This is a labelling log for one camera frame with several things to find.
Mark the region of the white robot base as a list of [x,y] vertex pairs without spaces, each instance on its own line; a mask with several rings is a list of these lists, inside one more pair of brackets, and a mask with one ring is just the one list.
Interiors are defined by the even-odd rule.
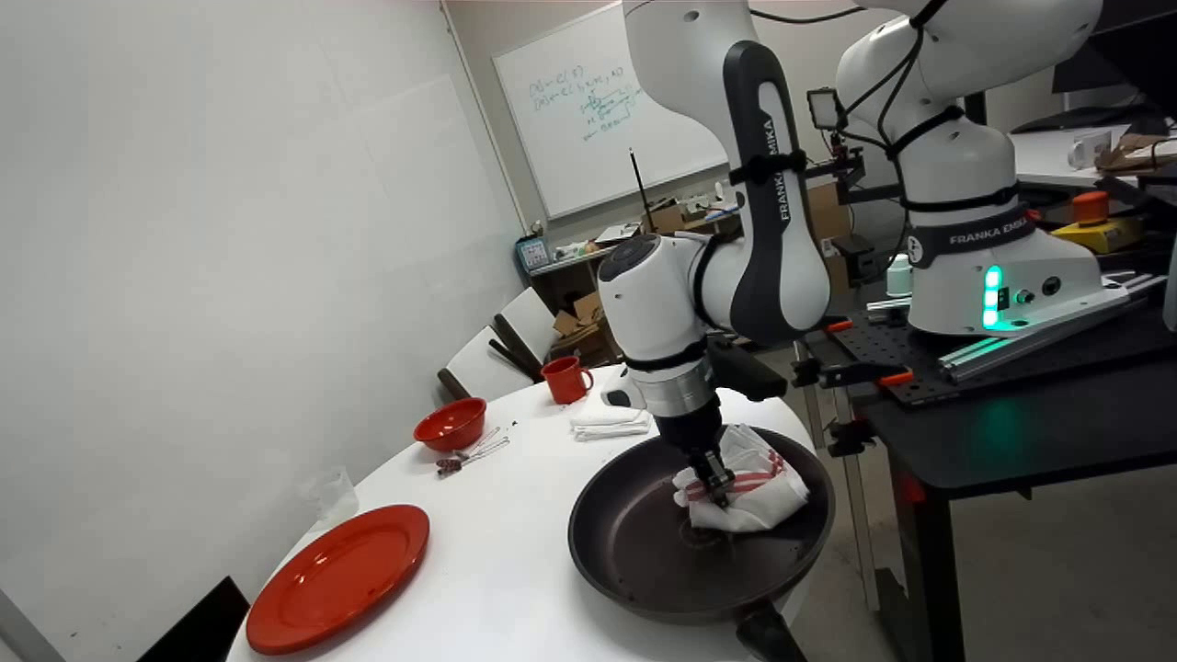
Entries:
[[1046,316],[1099,291],[1099,265],[1086,245],[1030,226],[1016,146],[999,130],[942,123],[899,154],[899,169],[917,330],[1011,330],[1019,316]]

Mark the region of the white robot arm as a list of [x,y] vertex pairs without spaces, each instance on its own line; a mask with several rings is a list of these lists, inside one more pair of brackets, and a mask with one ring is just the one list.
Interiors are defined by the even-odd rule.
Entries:
[[[1070,58],[1102,0],[857,0],[884,26],[835,71],[835,124],[888,154],[923,333],[1016,333],[1095,299],[1095,256],[1030,226],[1011,139],[962,99]],[[748,0],[623,0],[640,89],[705,124],[741,196],[734,239],[649,235],[595,271],[602,313],[657,435],[726,495],[705,333],[813,330],[831,281],[805,218],[805,150],[781,58]]]

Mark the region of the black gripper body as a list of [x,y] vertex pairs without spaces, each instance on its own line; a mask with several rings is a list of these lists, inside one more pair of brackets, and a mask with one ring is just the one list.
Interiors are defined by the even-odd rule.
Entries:
[[722,405],[705,400],[688,417],[657,417],[657,435],[688,455],[705,493],[722,493],[731,471],[722,462]]

